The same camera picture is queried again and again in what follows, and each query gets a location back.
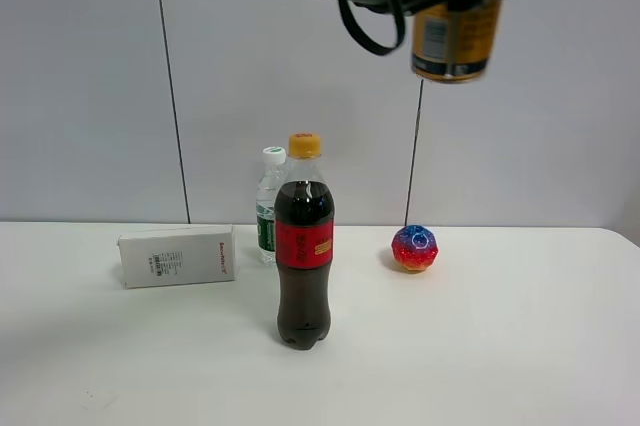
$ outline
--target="white wall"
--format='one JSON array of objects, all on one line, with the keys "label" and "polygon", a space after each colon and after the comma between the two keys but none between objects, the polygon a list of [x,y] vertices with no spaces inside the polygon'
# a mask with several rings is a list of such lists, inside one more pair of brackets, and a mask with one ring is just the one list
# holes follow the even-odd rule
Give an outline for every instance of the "white wall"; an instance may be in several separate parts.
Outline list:
[{"label": "white wall", "polygon": [[489,75],[425,85],[411,220],[620,229],[640,201],[639,1],[506,1]]},{"label": "white wall", "polygon": [[[333,0],[164,0],[193,221],[251,222],[260,150],[325,138],[342,224],[404,219],[419,81]],[[508,0],[481,82],[425,84],[410,220],[640,242],[638,0]],[[0,217],[185,219],[157,0],[0,0]],[[359,14],[378,39],[391,20]]]},{"label": "white wall", "polygon": [[[408,45],[380,59],[347,34],[335,0],[163,0],[193,221],[255,221],[261,152],[324,138],[347,224],[404,221],[419,81]],[[381,40],[390,17],[365,15]]]},{"label": "white wall", "polygon": [[0,0],[0,218],[186,220],[158,0]]}]

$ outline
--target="ball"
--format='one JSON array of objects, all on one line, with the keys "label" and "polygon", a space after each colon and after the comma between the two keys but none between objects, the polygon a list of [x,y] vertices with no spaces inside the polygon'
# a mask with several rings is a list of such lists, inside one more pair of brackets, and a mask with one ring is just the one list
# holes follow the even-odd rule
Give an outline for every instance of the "ball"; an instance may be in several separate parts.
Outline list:
[{"label": "ball", "polygon": [[393,257],[409,271],[424,271],[438,255],[436,237],[423,226],[405,226],[391,242]]}]

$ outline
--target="orange bottle cap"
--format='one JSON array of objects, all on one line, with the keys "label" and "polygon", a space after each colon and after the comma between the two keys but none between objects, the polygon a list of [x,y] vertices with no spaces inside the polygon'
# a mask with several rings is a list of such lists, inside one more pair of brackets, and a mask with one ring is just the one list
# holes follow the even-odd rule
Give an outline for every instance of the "orange bottle cap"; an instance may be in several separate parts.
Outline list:
[{"label": "orange bottle cap", "polygon": [[298,133],[289,136],[289,156],[310,159],[322,154],[322,139],[314,133]]}]

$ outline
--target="cola bottle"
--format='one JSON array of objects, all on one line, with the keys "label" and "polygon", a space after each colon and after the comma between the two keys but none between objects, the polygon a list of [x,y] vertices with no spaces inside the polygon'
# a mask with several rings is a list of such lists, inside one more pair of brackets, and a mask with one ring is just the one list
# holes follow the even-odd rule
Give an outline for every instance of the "cola bottle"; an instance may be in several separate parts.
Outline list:
[{"label": "cola bottle", "polygon": [[280,275],[278,331],[283,341],[311,349],[329,333],[327,297],[333,259],[333,198],[317,168],[317,134],[289,138],[288,174],[275,203]]}]

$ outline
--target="barcode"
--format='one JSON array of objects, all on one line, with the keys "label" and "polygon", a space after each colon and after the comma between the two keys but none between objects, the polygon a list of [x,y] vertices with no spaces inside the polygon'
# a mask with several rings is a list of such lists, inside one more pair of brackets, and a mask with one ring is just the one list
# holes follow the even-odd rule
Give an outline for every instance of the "barcode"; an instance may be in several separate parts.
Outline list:
[{"label": "barcode", "polygon": [[429,59],[445,60],[447,58],[448,33],[449,21],[446,19],[428,19],[424,26],[422,54]]},{"label": "barcode", "polygon": [[162,276],[162,266],[160,266],[160,256],[153,255],[153,264],[156,266],[156,276]]}]

